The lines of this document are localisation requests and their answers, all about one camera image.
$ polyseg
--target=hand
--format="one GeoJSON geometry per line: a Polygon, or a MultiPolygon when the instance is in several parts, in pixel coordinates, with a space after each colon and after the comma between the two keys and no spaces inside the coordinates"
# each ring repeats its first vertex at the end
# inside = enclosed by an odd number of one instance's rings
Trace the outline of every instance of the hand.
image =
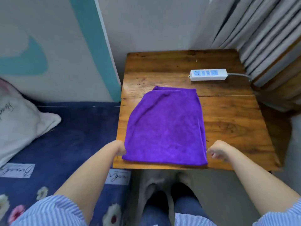
{"type": "Polygon", "coordinates": [[[211,155],[213,159],[226,159],[228,150],[233,148],[222,140],[216,140],[215,143],[207,150],[207,153],[211,155]]]}
{"type": "Polygon", "coordinates": [[[124,147],[124,142],[121,140],[114,141],[118,145],[117,156],[123,156],[126,154],[126,148],[124,147]]]}

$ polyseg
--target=teal paint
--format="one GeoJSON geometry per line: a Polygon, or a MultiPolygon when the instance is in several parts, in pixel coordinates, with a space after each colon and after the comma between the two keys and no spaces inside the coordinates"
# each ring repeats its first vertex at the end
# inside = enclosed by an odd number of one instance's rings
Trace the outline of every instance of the teal paint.
{"type": "Polygon", "coordinates": [[[70,0],[93,61],[114,102],[121,101],[121,88],[115,74],[94,0],[70,0]]]}
{"type": "Polygon", "coordinates": [[[20,55],[0,58],[1,75],[39,75],[48,68],[46,56],[33,37],[29,37],[28,48],[20,55]]]}

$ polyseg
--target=left arm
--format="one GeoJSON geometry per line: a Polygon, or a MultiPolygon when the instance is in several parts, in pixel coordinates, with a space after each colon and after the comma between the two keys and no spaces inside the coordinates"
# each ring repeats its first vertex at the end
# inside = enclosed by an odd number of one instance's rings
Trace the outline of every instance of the left arm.
{"type": "Polygon", "coordinates": [[[89,225],[113,159],[125,153],[122,141],[108,143],[81,165],[54,195],[64,195],[77,204],[89,225]]]}

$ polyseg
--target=power strip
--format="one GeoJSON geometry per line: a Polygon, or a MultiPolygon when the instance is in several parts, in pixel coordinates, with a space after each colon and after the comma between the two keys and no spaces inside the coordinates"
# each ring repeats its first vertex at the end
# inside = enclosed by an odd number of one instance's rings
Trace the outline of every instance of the power strip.
{"type": "Polygon", "coordinates": [[[190,81],[211,81],[211,80],[225,80],[228,74],[226,69],[205,69],[205,70],[191,70],[190,81]]]}

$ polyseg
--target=right arm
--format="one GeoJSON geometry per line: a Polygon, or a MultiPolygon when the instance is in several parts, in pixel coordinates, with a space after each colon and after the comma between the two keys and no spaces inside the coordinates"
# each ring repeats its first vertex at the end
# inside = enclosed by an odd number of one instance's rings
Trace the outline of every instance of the right arm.
{"type": "Polygon", "coordinates": [[[300,195],[288,185],[254,163],[236,148],[217,140],[207,151],[212,158],[226,158],[261,215],[284,212],[300,195]]]}

